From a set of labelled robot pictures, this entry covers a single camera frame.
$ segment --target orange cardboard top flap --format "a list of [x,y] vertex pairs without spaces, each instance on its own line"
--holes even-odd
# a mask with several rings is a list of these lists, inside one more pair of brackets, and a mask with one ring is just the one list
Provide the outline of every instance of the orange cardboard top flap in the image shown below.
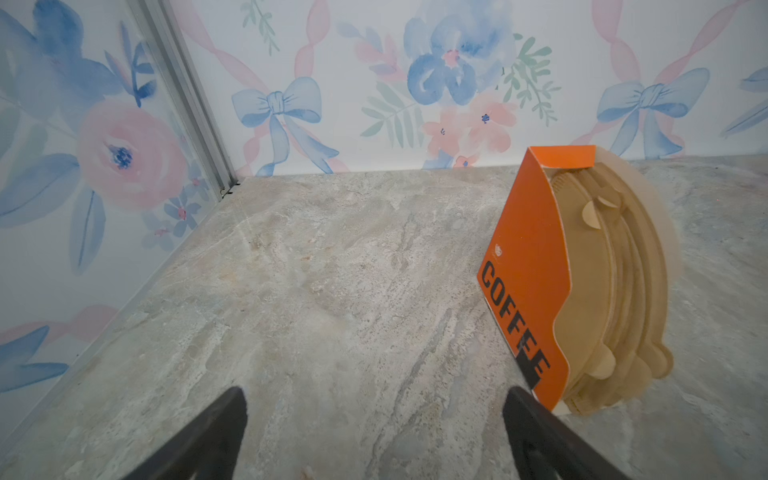
[[554,338],[554,321],[571,293],[571,270],[543,167],[593,167],[594,158],[592,145],[530,147],[478,272],[526,383],[549,410],[568,382],[568,361]]

